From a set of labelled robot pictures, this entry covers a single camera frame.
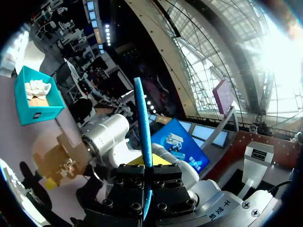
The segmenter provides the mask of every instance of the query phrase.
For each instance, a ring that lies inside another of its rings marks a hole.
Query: teal box
[[[49,106],[28,105],[25,83],[30,82],[31,79],[42,79],[44,83],[52,84],[51,90],[46,95]],[[15,100],[21,125],[55,119],[65,108],[54,79],[26,66],[23,66],[15,81]]]

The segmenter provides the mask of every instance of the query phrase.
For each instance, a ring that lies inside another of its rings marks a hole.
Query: poster
[[[189,163],[197,173],[200,173],[209,163],[207,156],[177,119],[171,120],[153,134],[151,142],[162,145],[177,159]]]

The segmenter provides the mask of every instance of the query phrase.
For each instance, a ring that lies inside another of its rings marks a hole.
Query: red panel
[[[244,159],[246,146],[251,142],[265,143],[274,146],[274,158],[280,167],[292,169],[299,156],[299,144],[273,137],[251,134],[245,131],[239,131],[237,137],[228,148],[224,156],[205,176],[204,180],[212,179],[218,181],[225,171],[235,162]]]

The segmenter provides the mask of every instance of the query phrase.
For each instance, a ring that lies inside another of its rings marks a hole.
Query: yellow object
[[[55,181],[53,181],[52,178],[48,178],[47,181],[44,183],[44,186],[48,190],[51,190],[51,189],[54,189],[54,188],[58,187],[58,185],[56,184]]]
[[[135,165],[135,164],[144,165],[143,157],[140,156],[140,157],[136,158],[135,160],[128,163],[128,165]],[[158,164],[170,165],[171,163],[164,160],[163,158],[159,157],[156,154],[152,154],[152,164],[153,164],[153,166],[156,166]]]

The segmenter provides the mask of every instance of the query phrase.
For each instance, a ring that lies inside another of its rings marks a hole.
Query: gray floor
[[[45,60],[40,71],[51,75],[62,63],[62,58],[56,50],[50,50],[46,43],[35,40],[37,47],[45,53]],[[29,125],[20,125],[15,104],[14,94],[15,78],[0,76],[0,158],[4,160],[15,172],[16,177],[22,181],[23,175],[19,163],[27,163],[32,172],[37,169],[33,160],[34,152],[43,155],[56,146],[56,137],[62,132],[68,135],[72,144],[81,141],[81,133],[70,112],[65,108],[56,120],[38,122]],[[48,191],[53,204],[53,212],[70,222],[70,217],[83,219],[85,214],[76,199],[76,190],[82,187],[87,179],[77,176],[60,187]],[[98,200],[104,198],[105,187],[99,192]]]

